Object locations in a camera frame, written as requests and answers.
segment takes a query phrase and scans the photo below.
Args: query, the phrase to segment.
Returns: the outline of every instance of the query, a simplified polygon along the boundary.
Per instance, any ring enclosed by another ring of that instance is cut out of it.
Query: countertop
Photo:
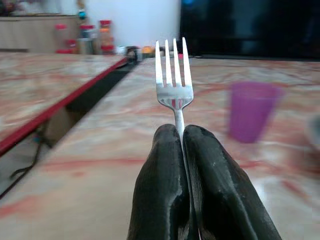
[[[5,239],[126,239],[137,175],[162,124],[155,60],[143,61],[0,202]],[[304,135],[319,112],[320,64],[190,59],[194,101],[185,124],[213,132],[249,175],[284,240],[319,237],[319,156]],[[229,85],[273,82],[285,91],[262,139],[228,137]]]
[[[123,56],[0,53],[0,153],[123,60]]]

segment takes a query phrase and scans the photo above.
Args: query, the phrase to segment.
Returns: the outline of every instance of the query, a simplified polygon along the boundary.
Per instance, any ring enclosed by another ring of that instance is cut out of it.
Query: cabinet
[[[79,36],[75,15],[0,17],[0,51],[54,53],[55,24],[66,24],[70,39]]]

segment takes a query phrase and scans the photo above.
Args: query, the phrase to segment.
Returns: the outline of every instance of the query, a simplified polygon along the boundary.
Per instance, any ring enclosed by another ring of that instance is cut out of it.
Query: purple cup
[[[243,143],[256,142],[282,95],[281,88],[267,82],[233,83],[230,135]]]

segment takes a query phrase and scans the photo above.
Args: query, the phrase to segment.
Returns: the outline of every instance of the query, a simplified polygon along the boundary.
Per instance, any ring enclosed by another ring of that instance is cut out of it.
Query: black screen
[[[194,56],[320,58],[320,0],[182,0]]]

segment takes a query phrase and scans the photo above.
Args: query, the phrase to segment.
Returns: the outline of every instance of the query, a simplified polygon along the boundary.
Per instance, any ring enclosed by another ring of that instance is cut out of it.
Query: table
[[[143,61],[0,202],[6,239],[126,239],[136,177],[155,130],[174,123],[158,104],[154,59]],[[212,131],[248,173],[284,240],[319,236],[319,160],[304,137],[319,111],[319,63],[190,59],[186,125]],[[285,96],[261,141],[227,136],[229,84],[274,82]]]
[[[0,156],[124,62],[122,56],[0,53]]]

